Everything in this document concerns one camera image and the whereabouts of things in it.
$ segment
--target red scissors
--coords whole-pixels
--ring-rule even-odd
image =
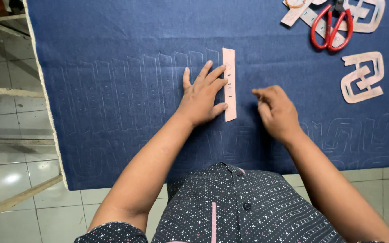
[[[354,24],[352,23],[351,11],[349,9],[345,10],[343,7],[343,3],[344,0],[337,0],[334,6],[331,6],[331,4],[329,4],[324,10],[322,10],[322,12],[316,17],[315,21],[313,22],[312,30],[310,31],[310,40],[313,46],[315,46],[319,50],[327,48],[329,51],[336,52],[343,49],[351,40],[352,33],[354,31]],[[340,12],[340,17],[338,18],[337,23],[331,32],[332,12],[334,10]],[[325,35],[325,42],[323,45],[319,45],[315,39],[316,26],[318,25],[319,20],[326,14],[326,12],[328,12],[328,26]],[[334,41],[335,35],[337,34],[338,28],[340,27],[340,24],[342,23],[345,15],[347,17],[346,21],[348,23],[348,36],[346,37],[343,44],[341,44],[339,47],[333,47],[332,42]]]

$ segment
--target shirt button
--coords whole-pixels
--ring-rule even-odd
[[[244,209],[249,210],[251,208],[251,205],[250,205],[250,203],[245,203],[243,205],[243,207],[244,207]]]

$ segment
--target rubber band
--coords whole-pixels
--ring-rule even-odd
[[[292,9],[301,8],[304,4],[305,4],[305,0],[303,0],[303,3],[301,3],[300,5],[292,6],[292,5],[290,5],[290,4],[287,2],[287,0],[286,0],[286,5],[287,5],[289,8],[292,8]]]

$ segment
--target white tile floor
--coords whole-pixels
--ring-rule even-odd
[[[0,87],[40,90],[33,58],[29,41],[0,32]],[[44,100],[0,96],[0,137],[52,138]],[[55,176],[56,159],[53,146],[0,145],[0,202]],[[343,174],[389,224],[389,168]],[[285,178],[309,199],[299,175]],[[0,214],[0,243],[72,242],[86,232],[108,191],[66,191],[56,184]],[[150,240],[166,203],[164,186],[149,214]]]

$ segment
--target shirt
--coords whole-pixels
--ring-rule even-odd
[[[277,173],[217,163],[168,184],[152,243],[345,242],[325,216]],[[131,224],[100,225],[76,243],[146,243]]]

